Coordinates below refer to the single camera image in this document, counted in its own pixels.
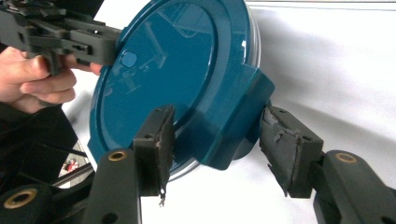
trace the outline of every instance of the white backdrop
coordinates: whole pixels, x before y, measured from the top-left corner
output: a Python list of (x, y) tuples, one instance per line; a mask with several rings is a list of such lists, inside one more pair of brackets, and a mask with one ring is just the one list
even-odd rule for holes
[[(123, 28), (145, 1), (105, 1), (96, 19)], [(322, 139), (366, 159), (396, 188), (395, 4), (251, 2), (262, 71), (283, 107)], [(76, 71), (78, 98), (64, 105), (89, 140), (96, 77)], [(258, 146), (226, 171), (201, 167), (168, 185), (165, 207), (143, 198), (143, 223), (316, 223), (312, 199), (285, 198)]]

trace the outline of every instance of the human hand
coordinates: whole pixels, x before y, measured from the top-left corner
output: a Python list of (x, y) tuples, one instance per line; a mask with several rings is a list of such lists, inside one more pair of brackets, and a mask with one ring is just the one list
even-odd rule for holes
[(100, 74), (102, 65), (77, 63), (73, 55), (61, 57), (64, 68), (58, 76), (50, 76), (42, 56), (26, 59), (26, 53), (7, 48), (0, 54), (0, 102), (33, 114), (44, 108), (40, 101), (62, 104), (76, 96), (76, 77), (71, 68)]

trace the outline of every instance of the black plastic bracket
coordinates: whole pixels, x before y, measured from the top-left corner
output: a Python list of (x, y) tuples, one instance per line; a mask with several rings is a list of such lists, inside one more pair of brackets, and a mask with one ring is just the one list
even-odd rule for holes
[(288, 111), (270, 105), (263, 111), (261, 126), (260, 147), (285, 196), (309, 198), (309, 169), (320, 160), (323, 140)]

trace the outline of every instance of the container lid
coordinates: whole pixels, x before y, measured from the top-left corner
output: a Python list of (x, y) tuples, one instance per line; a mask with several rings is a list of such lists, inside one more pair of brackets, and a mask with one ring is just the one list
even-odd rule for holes
[(126, 27), (118, 58), (102, 70), (91, 112), (96, 161), (128, 147), (149, 112), (176, 109), (176, 172), (191, 160), (226, 169), (259, 136), (274, 90), (248, 64), (250, 19), (244, 1), (156, 0)]

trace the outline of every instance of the finger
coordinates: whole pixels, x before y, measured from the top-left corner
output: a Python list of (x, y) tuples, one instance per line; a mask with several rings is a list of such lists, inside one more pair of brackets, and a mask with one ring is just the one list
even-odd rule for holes
[(90, 66), (78, 63), (76, 56), (73, 54), (63, 55), (61, 60), (65, 67), (76, 68), (86, 72), (93, 72), (96, 75), (100, 75), (100, 70), (102, 69), (102, 65), (99, 63), (91, 63)]
[(8, 84), (20, 84), (40, 80), (50, 75), (47, 63), (42, 56), (2, 66), (1, 78)]
[(56, 91), (66, 91), (73, 88), (77, 83), (74, 73), (70, 69), (62, 69), (58, 76), (51, 76), (45, 79), (25, 82), (21, 85), (22, 93), (36, 94), (36, 93), (51, 93)]
[(90, 65), (91, 71), (98, 76), (100, 75), (100, 70), (102, 69), (102, 67), (103, 66), (99, 63), (91, 63)]
[(87, 65), (78, 63), (76, 56), (74, 56), (73, 54), (61, 56), (61, 61), (65, 67), (77, 68), (82, 71), (91, 72), (91, 68)]
[(18, 101), (11, 104), (11, 106), (29, 114), (34, 114), (38, 110), (44, 108), (35, 96), (29, 94), (24, 94)]
[(22, 61), (26, 57), (24, 52), (12, 47), (8, 47), (3, 50), (3, 52), (1, 52), (0, 58), (3, 62), (14, 63)]
[(33, 94), (33, 96), (38, 100), (58, 105), (72, 101), (76, 97), (76, 93), (74, 89), (68, 89), (66, 91), (56, 91), (52, 93)]

